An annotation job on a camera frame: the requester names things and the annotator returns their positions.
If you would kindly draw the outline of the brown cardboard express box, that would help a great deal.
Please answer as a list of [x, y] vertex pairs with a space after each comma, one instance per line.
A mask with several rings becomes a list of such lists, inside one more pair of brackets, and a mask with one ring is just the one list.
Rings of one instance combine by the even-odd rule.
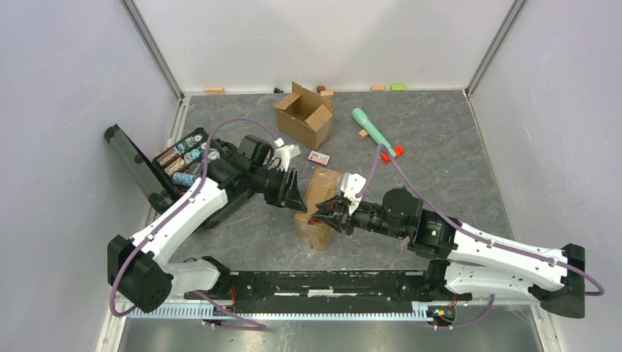
[[334, 103], [293, 81], [292, 92], [275, 105], [277, 127], [311, 150], [318, 151], [333, 132]]

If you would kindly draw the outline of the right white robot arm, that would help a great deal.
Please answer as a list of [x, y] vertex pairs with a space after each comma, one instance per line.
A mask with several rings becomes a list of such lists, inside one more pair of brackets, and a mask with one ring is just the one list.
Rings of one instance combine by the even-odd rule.
[[406, 188], [388, 191], [380, 204], [353, 206], [345, 194], [316, 205], [314, 222], [350, 235], [362, 229], [408, 239], [409, 250], [429, 259], [423, 287], [433, 299], [447, 294], [525, 298], [565, 318], [585, 316], [585, 248], [524, 245], [482, 232], [423, 207]]

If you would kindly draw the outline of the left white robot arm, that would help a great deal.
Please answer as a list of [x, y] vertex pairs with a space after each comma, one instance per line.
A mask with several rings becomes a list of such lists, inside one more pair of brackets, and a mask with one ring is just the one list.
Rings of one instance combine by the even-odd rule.
[[281, 139], [270, 145], [253, 135], [228, 154], [210, 160], [208, 172], [152, 224], [130, 238], [121, 235], [107, 246], [107, 279], [111, 285], [109, 307], [117, 317], [117, 294], [134, 309], [152, 312], [169, 297], [202, 290], [211, 298], [230, 291], [226, 268], [215, 260], [171, 263], [178, 247], [203, 222], [230, 215], [230, 197], [247, 191], [263, 194], [268, 205], [304, 212], [297, 171], [289, 167], [295, 147]]

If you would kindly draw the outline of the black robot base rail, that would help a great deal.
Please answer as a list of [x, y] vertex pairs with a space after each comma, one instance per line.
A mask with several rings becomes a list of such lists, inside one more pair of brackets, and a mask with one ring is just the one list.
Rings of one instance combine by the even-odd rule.
[[471, 301], [424, 271], [237, 271], [205, 291], [235, 313], [406, 313], [414, 302]]

